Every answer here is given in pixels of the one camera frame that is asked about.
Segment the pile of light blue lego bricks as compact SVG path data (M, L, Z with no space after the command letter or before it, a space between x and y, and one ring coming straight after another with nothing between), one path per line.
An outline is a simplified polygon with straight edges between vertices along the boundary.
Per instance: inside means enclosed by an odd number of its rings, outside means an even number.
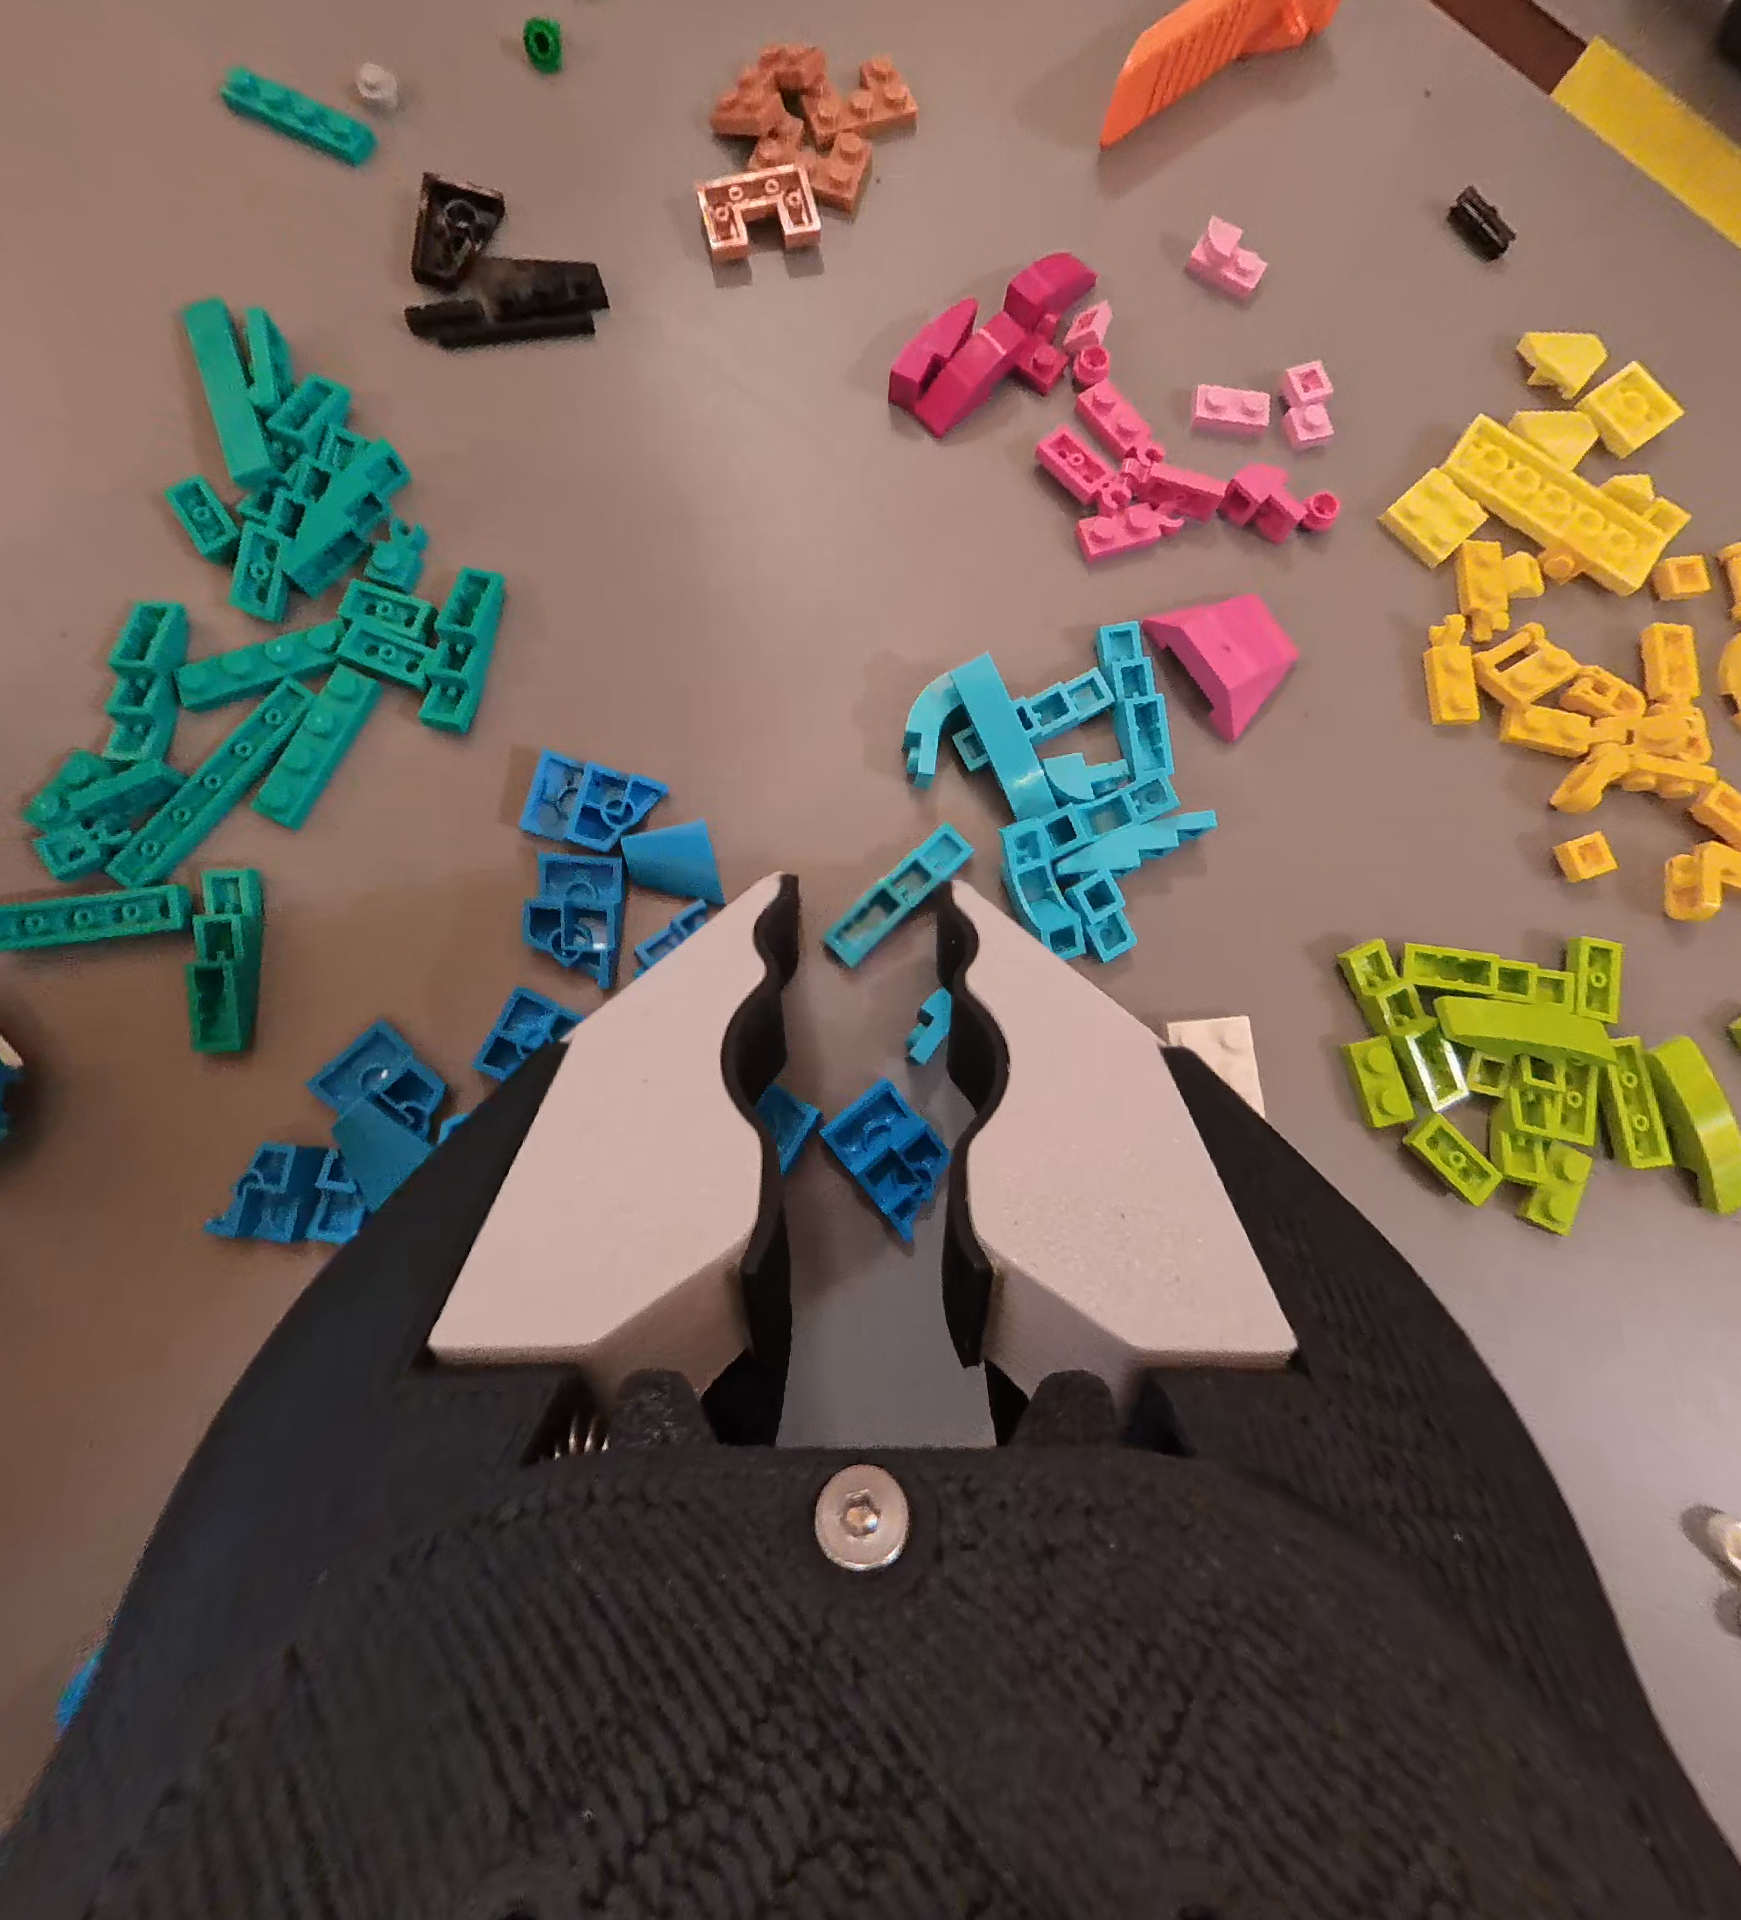
M1217 828L1175 791L1168 705L1136 621L1097 628L1096 664L1033 694L1012 692L991 655L936 675L913 700L902 753L914 788L946 755L996 781L1008 902L1063 961L1136 948L1123 880Z

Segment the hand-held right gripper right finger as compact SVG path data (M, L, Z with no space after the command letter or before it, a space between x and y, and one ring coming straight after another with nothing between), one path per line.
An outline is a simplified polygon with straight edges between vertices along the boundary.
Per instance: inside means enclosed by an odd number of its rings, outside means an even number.
M970 1118L940 1295L996 1446L1054 1376L1115 1423L1159 1372L1289 1372L1295 1334L1194 1121L1183 1058L965 882L932 900L946 1075Z

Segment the pile of teal lego bricks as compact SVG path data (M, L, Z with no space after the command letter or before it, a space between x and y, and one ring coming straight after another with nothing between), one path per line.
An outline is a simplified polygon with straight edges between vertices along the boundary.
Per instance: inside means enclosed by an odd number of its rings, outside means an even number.
M271 314L196 302L181 332L224 484L193 473L165 502L257 635L196 650L184 605L124 613L107 741L67 757L21 815L59 889L0 904L0 956L189 938L191 1046L240 1053L259 1028L265 891L252 869L210 868L210 838L238 808L302 829L393 690L428 730L472 732L507 584L472 567L423 590L403 455L353 424L350 387L294 370Z

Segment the teal lego plate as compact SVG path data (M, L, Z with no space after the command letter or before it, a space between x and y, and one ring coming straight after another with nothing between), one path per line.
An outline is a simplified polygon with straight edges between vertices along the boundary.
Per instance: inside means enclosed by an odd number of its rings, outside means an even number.
M247 66L227 69L218 96L244 121L350 167L361 167L377 154L377 133L372 124Z

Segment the white lego plate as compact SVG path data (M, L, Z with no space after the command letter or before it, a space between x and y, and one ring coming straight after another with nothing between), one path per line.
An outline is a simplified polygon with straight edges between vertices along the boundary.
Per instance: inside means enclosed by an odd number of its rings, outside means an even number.
M1257 1049L1247 1015L1173 1020L1164 1028L1171 1048L1191 1052L1260 1115L1267 1118Z

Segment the pile of magenta lego bricks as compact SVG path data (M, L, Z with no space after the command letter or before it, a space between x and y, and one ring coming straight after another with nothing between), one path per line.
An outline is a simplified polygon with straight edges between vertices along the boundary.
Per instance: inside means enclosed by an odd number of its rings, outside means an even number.
M1169 460L1114 379L1114 310L1093 302L1096 291L1097 273L1087 264L1050 253L1012 280L992 316L980 319L974 300L944 308L892 359L888 405L944 439L1012 379L1041 395L1068 390L1070 419L1038 439L1033 463L1077 509L1076 542L1087 564L1142 554L1214 520L1274 546L1332 532L1337 497L1298 494L1278 463L1216 476Z

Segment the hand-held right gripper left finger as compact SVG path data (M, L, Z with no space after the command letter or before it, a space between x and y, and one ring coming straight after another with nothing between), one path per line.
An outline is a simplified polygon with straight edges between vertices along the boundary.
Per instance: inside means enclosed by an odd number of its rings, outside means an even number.
M778 1438L790 1351L782 1159L759 1102L787 1067L797 877L734 905L580 1024L428 1334L441 1362L644 1371L719 1436Z

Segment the orange lego brick separator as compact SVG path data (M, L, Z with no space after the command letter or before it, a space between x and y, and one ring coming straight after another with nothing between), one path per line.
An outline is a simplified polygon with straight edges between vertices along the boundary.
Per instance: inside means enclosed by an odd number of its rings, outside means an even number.
M1321 34L1337 3L1183 3L1138 36L1112 88L1097 146L1107 151L1226 66Z

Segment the black lego wedge piece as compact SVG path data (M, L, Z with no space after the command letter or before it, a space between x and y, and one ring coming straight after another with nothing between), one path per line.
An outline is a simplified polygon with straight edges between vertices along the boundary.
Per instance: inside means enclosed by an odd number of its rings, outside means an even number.
M428 170L414 226L414 281L436 294L462 287L501 228L505 212L507 203L500 192Z

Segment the large magenta lego slope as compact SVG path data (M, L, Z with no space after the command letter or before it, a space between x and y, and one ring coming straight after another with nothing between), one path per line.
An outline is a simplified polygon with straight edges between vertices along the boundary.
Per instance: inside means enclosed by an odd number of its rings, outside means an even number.
M1180 660L1212 708L1212 726L1235 743L1299 660L1295 642L1260 595L1145 616L1142 632Z

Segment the pile of yellow lego bricks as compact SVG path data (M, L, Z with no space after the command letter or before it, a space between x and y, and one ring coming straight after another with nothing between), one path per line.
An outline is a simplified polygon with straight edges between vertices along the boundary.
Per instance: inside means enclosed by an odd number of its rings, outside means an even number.
M1684 416L1640 361L1604 372L1586 332L1528 332L1515 353L1552 403L1477 417L1381 517L1453 583L1421 656L1429 718L1491 718L1506 747L1560 763L1548 808L1562 821L1611 795L1679 815L1692 842L1665 863L1662 914L1710 923L1741 900L1741 784L1705 702L1741 735L1741 541L1702 552L1692 517L1644 472L1589 472Z

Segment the pile of lime lego bricks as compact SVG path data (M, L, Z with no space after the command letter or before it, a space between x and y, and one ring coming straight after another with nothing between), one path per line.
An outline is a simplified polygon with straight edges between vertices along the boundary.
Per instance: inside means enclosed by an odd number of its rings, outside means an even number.
M1570 1236L1607 1160L1741 1213L1741 1119L1697 1040L1618 1030L1618 943L1581 935L1536 966L1373 939L1337 953L1337 975L1366 1025L1340 1046L1361 1119L1460 1203L1506 1195L1530 1228Z

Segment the pile of salmon lego bricks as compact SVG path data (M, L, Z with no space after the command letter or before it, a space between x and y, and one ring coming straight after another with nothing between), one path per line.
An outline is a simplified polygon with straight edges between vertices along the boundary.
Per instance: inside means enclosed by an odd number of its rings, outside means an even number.
M887 56L839 83L810 42L769 44L719 94L710 130L748 143L746 164L696 183L696 210L715 264L751 253L752 232L774 226L787 253L815 252L822 213L853 217L869 192L879 138L911 133L918 103Z

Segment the pile of dark blue lego bricks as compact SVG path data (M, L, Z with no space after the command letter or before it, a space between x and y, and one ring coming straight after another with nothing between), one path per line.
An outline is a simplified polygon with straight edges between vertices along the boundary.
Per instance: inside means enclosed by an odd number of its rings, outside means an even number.
M667 796L655 781L545 750L531 777L522 829L558 843L537 858L524 904L524 939L568 972L611 985L622 909L631 889L677 900L664 928L634 948L634 977L709 925L723 905L715 850L703 823L646 829ZM267 1142L240 1172L206 1233L224 1241L343 1246L446 1140L468 1112L441 1115L448 1085L386 1022L370 1025L310 1084L332 1114L325 1147ZM822 1140L904 1244L949 1169L949 1148L890 1081L856 1095L834 1118L769 1085L759 1115L785 1175Z

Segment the yellow tape strip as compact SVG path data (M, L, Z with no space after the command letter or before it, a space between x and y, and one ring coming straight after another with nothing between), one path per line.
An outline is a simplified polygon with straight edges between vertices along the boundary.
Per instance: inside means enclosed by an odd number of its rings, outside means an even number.
M1611 42L1590 38L1556 109L1741 253L1741 146Z

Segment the black lego plate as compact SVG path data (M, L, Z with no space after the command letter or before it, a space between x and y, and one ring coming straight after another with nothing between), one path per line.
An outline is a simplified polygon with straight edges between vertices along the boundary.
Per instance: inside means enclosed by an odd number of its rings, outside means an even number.
M469 284L449 300L410 305L407 332L443 350L592 337L596 316L609 310L602 273L592 262L485 257Z

